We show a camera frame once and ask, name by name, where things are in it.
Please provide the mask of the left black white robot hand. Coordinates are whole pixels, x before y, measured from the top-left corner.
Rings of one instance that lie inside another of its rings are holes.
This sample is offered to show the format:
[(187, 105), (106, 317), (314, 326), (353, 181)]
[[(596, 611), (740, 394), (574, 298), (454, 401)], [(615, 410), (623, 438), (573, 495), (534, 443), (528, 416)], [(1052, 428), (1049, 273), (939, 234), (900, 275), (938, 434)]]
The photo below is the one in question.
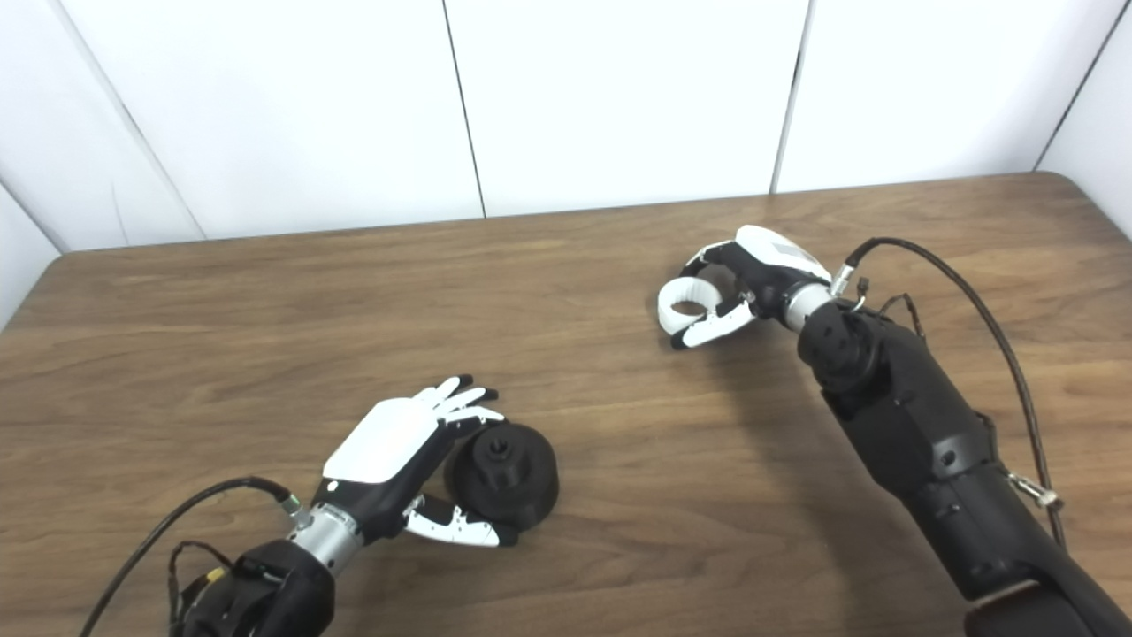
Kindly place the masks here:
[(404, 531), (468, 546), (514, 546), (517, 531), (422, 492), (458, 441), (509, 422), (486, 407), (497, 398), (494, 388), (457, 375), (376, 403), (324, 464), (314, 507), (352, 520), (363, 546)]

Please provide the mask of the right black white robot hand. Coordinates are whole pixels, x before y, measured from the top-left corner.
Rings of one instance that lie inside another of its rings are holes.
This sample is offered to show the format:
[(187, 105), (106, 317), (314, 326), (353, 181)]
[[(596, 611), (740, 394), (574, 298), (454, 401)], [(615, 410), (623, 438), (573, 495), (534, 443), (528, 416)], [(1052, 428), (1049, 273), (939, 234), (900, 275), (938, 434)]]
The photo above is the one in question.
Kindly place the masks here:
[(703, 247), (658, 295), (658, 319), (675, 350), (696, 348), (774, 319), (800, 334), (833, 302), (832, 277), (784, 235), (741, 226), (731, 241)]

